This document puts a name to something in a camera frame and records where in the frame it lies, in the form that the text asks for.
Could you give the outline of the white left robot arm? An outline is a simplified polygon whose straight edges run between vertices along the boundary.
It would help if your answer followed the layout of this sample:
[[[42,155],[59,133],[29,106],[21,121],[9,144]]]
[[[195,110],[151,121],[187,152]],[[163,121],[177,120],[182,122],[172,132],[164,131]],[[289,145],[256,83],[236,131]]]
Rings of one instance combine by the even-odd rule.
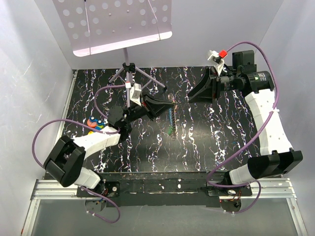
[[[148,94],[141,96],[140,104],[129,108],[113,106],[102,130],[73,139],[60,137],[43,167],[63,187],[75,184],[87,188],[95,197],[101,196],[105,191],[104,180],[96,171],[85,168],[84,160],[125,141],[132,131],[132,122],[144,116],[155,119],[173,107],[173,102],[158,100]]]

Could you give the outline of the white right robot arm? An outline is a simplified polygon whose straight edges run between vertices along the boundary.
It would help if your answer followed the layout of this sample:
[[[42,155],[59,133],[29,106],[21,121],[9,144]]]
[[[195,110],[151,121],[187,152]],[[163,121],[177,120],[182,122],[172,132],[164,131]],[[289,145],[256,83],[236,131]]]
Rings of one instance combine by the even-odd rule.
[[[227,171],[220,183],[227,195],[236,194],[242,186],[264,177],[285,175],[303,159],[302,152],[294,150],[288,140],[278,109],[273,76],[268,71],[258,71],[252,50],[232,54],[232,66],[225,66],[227,52],[209,51],[203,78],[188,93],[190,103],[212,103],[221,92],[238,90],[242,93],[254,118],[260,142],[260,156],[248,159],[247,164]]]

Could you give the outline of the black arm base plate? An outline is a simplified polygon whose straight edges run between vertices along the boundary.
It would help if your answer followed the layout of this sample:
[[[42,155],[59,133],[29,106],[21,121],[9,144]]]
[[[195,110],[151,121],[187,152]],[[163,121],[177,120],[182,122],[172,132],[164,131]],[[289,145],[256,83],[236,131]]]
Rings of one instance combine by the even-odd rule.
[[[250,187],[223,189],[211,186],[206,176],[206,172],[101,173],[101,181],[93,191],[120,207],[219,207],[220,197],[239,200],[252,195]]]

